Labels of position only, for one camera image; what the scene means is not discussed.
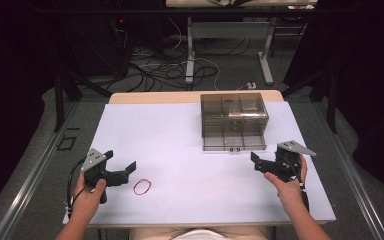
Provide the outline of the red rubber band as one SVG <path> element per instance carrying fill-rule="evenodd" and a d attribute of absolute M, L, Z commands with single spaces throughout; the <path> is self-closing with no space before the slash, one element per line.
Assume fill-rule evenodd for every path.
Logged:
<path fill-rule="evenodd" d="M 136 195 L 146 194 L 152 186 L 152 182 L 148 179 L 140 179 L 133 187 L 133 191 Z"/>

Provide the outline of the white table mat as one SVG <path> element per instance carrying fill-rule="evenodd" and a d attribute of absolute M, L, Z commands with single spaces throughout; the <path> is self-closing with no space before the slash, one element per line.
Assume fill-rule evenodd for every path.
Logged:
<path fill-rule="evenodd" d="M 249 151 L 204 151 L 199 104 L 108 104 L 92 148 L 114 156 L 110 171 L 136 162 L 126 185 L 110 187 L 93 227 L 279 225 L 289 221 L 276 189 Z M 152 182 L 136 195 L 140 179 Z"/>

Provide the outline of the white background desk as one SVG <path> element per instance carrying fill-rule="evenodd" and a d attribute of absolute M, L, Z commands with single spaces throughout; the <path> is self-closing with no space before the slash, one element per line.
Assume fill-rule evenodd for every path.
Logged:
<path fill-rule="evenodd" d="M 166 6 L 174 10 L 312 10 L 318 0 L 166 0 Z M 185 83 L 192 84 L 195 70 L 195 39 L 209 38 L 248 38 L 262 39 L 263 49 L 258 53 L 260 67 L 265 83 L 274 83 L 268 64 L 268 55 L 274 38 L 277 17 L 264 17 L 262 20 L 252 21 L 248 17 L 234 16 L 233 20 L 205 20 L 196 21 L 195 17 L 187 17 L 187 44 L 188 58 L 186 66 Z"/>

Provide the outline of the person's right hand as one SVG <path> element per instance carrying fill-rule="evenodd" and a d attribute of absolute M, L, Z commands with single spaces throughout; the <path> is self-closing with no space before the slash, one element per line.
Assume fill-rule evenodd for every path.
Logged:
<path fill-rule="evenodd" d="M 283 182 L 270 172 L 264 173 L 264 177 L 276 188 L 283 209 L 289 217 L 309 213 L 302 198 L 300 182 L 297 179 Z"/>

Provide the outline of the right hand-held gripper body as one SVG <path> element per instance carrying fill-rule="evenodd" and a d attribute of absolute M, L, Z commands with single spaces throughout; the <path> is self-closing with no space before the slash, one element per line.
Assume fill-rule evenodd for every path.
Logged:
<path fill-rule="evenodd" d="M 316 156 L 316 153 L 296 141 L 286 141 L 277 144 L 273 174 L 284 182 L 293 177 L 301 177 L 302 154 Z"/>

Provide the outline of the person's left hand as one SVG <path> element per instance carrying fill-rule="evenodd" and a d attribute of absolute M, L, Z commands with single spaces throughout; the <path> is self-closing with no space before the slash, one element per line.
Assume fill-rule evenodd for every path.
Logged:
<path fill-rule="evenodd" d="M 73 220 L 84 220 L 88 223 L 95 215 L 105 189 L 106 181 L 104 179 L 99 179 L 96 186 L 90 189 L 85 184 L 84 173 L 81 172 L 74 190 L 75 201 L 71 218 Z"/>

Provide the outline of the transparent grey drawer box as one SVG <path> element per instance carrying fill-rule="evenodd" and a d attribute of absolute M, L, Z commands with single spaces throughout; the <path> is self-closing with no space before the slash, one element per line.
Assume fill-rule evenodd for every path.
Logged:
<path fill-rule="evenodd" d="M 200 100 L 204 151 L 266 149 L 269 115 L 259 93 L 203 94 Z"/>

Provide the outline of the person's lap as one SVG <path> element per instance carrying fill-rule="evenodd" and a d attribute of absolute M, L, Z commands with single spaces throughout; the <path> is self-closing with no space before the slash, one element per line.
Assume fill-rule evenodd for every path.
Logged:
<path fill-rule="evenodd" d="M 266 226 L 235 226 L 208 228 L 134 228 L 129 240 L 272 240 Z"/>

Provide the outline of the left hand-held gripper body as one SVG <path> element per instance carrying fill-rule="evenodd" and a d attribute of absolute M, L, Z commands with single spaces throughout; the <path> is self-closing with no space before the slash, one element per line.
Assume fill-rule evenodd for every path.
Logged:
<path fill-rule="evenodd" d="M 121 186 L 129 182 L 129 175 L 119 174 L 119 171 L 108 171 L 104 153 L 90 149 L 83 163 L 81 171 L 84 173 L 85 184 L 95 187 L 99 179 L 106 181 L 107 187 Z"/>

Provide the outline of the metal floor rail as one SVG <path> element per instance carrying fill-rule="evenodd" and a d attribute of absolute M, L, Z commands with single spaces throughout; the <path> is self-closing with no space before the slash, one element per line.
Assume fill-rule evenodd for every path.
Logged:
<path fill-rule="evenodd" d="M 339 155 L 339 164 L 347 179 L 348 185 L 353 192 L 354 198 L 359 206 L 359 209 L 370 229 L 372 236 L 375 240 L 384 240 L 384 225 L 380 220 L 377 211 L 365 189 L 364 183 L 358 174 L 358 171 L 351 160 L 351 157 L 346 152 L 342 145 L 339 136 L 331 130 L 331 127 L 327 123 L 327 114 L 324 110 L 324 106 L 320 102 L 315 102 L 313 108 L 317 114 L 319 121 L 321 122 L 325 132 L 328 134 L 333 146 Z"/>
<path fill-rule="evenodd" d="M 0 223 L 0 240 L 10 240 L 10 237 L 16 228 L 20 218 L 22 217 L 26 207 L 28 206 L 34 192 L 39 185 L 46 169 L 51 161 L 51 158 L 56 151 L 57 144 L 63 138 L 64 128 L 74 116 L 79 107 L 79 103 L 71 103 L 65 112 L 65 122 L 61 128 L 51 135 L 49 143 L 46 145 L 44 152 L 39 160 L 35 163 L 32 170 L 28 174 L 21 189 L 18 191 L 9 210 L 5 214 Z"/>

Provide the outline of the black metal stand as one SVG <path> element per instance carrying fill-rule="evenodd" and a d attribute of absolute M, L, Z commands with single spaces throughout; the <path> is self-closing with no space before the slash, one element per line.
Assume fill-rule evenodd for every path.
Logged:
<path fill-rule="evenodd" d="M 55 83 L 55 106 L 56 106 L 56 126 L 54 131 L 58 132 L 65 122 L 65 109 L 64 109 L 64 95 L 72 101 L 80 101 L 83 97 L 78 83 L 86 86 L 87 88 L 101 94 L 104 97 L 111 97 L 112 93 L 97 84 L 88 80 L 73 70 L 62 67 L 54 74 Z"/>
<path fill-rule="evenodd" d="M 310 84 L 314 84 L 313 90 L 310 93 L 310 100 L 312 102 L 321 102 L 324 97 L 328 98 L 326 122 L 331 131 L 337 133 L 335 114 L 338 77 L 330 67 L 325 67 L 312 76 L 298 81 L 296 84 L 282 91 L 281 94 L 283 97 L 287 97 Z"/>

